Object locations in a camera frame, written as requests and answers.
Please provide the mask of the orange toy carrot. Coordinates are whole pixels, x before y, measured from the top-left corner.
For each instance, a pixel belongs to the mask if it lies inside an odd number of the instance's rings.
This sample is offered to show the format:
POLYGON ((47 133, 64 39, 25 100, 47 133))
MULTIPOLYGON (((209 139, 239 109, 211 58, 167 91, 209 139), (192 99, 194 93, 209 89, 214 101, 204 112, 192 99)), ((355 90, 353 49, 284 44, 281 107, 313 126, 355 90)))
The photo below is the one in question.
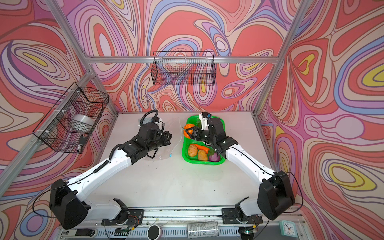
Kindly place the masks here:
POLYGON ((192 144, 193 146, 197 147, 198 150, 204 151, 206 154, 209 153, 210 149, 206 146, 198 145, 198 144, 192 144))

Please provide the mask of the toy brown bun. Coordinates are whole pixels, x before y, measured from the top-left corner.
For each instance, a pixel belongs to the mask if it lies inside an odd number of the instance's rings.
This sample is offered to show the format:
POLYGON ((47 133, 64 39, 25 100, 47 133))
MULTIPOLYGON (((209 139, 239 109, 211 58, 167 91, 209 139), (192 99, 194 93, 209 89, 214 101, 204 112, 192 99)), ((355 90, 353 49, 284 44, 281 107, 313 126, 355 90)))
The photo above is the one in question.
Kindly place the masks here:
POLYGON ((199 150, 197 157, 199 161, 207 162, 209 160, 209 157, 204 150, 199 150))

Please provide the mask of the clear zip top bag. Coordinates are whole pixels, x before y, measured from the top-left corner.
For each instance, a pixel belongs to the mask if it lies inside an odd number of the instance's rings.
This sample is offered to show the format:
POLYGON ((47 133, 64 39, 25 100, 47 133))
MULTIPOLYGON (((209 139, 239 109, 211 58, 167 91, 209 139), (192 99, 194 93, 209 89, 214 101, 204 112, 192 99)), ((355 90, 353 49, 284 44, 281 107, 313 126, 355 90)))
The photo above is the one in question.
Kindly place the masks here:
POLYGON ((183 130, 180 117, 171 117, 170 119, 161 120, 165 124, 165 131, 168 131, 172 137, 168 146, 159 148, 155 160, 165 161, 176 156, 177 148, 183 139, 183 130))

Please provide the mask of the green plastic basket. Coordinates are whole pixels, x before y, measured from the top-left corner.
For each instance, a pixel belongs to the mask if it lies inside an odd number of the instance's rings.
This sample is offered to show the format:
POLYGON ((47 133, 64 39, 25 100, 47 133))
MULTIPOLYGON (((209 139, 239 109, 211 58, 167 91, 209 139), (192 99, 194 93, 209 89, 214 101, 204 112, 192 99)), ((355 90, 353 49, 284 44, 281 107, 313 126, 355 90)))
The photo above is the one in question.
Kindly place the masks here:
MULTIPOLYGON (((186 124, 192 124, 192 125, 197 126, 200 122, 201 121, 199 119, 199 115, 194 115, 194 116, 191 116, 187 119, 186 124)), ((186 162, 188 162, 190 164, 217 166, 217 165, 220 165, 226 161, 226 159, 223 157, 221 157, 221 159, 219 161, 216 161, 216 162, 200 161, 200 160, 198 160, 198 156, 190 157, 188 154, 188 148, 189 148, 190 144, 197 144, 197 145, 200 145, 203 147, 208 147, 203 142, 188 139, 186 136, 184 136, 183 148, 182 148, 182 157, 186 162)))

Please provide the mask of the toy potato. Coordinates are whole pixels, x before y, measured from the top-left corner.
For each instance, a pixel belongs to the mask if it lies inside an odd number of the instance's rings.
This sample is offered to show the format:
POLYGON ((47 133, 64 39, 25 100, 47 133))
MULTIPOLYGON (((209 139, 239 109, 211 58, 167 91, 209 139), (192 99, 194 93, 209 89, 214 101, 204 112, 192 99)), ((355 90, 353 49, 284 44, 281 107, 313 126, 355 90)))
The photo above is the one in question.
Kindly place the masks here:
POLYGON ((198 150, 197 146, 191 144, 191 145, 189 145, 189 147, 188 147, 188 156, 189 156, 190 158, 194 158, 194 157, 196 157, 196 156, 198 155, 198 151, 199 151, 199 150, 198 150))

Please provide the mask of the orange toy pumpkin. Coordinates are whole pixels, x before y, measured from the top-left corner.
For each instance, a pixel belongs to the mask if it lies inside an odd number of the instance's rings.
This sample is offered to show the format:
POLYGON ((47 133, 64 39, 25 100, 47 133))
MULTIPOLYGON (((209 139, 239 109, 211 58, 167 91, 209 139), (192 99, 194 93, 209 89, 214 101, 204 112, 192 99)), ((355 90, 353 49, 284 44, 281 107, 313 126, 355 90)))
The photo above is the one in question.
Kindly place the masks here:
POLYGON ((191 139, 194 133, 194 127, 193 124, 186 124, 183 128, 183 134, 186 138, 191 139))

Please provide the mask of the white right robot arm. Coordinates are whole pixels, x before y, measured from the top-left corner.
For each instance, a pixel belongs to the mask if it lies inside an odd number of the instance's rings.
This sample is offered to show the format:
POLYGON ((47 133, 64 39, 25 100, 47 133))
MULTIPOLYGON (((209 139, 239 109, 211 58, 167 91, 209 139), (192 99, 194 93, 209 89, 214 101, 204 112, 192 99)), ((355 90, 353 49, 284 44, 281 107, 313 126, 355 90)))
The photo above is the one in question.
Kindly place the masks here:
POLYGON ((235 205, 239 221, 253 215, 275 220, 294 205, 293 188, 287 173, 276 172, 249 155, 238 141, 227 136, 220 118, 212 118, 207 112, 199 118, 201 126, 185 128, 187 136, 208 144, 220 157, 235 164, 259 185, 257 198, 246 197, 235 205))

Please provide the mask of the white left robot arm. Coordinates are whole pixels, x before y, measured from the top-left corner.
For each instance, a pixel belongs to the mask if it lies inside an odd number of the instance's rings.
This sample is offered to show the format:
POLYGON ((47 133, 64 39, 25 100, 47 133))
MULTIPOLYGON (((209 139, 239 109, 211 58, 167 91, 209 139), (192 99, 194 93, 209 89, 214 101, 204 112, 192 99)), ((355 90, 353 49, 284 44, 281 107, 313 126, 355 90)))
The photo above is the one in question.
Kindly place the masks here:
POLYGON ((130 216, 129 208, 120 199, 104 204, 89 202, 87 198, 104 182, 132 166, 149 152, 171 144, 172 134, 160 129, 156 123, 140 126, 129 141, 114 146, 103 162, 68 181, 59 179, 52 184, 49 208, 65 230, 84 221, 101 220, 103 223, 124 225, 130 216))

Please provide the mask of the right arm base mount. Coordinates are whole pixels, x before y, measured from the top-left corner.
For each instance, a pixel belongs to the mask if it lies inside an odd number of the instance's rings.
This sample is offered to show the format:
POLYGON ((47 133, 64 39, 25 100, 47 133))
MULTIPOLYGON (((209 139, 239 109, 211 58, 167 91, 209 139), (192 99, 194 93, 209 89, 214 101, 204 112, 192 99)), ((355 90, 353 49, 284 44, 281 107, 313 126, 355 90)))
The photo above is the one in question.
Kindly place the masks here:
POLYGON ((239 208, 222 208, 218 217, 225 225, 252 224, 258 226, 264 222, 261 215, 246 216, 239 208))

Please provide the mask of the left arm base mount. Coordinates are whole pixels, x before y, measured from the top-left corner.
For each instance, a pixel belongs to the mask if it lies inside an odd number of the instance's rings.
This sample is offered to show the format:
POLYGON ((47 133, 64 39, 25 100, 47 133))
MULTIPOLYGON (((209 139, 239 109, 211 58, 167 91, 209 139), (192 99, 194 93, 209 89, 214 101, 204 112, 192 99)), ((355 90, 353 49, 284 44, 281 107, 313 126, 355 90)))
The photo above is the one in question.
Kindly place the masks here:
POLYGON ((102 219, 102 226, 137 227, 143 222, 144 212, 144 209, 121 210, 112 220, 102 219))

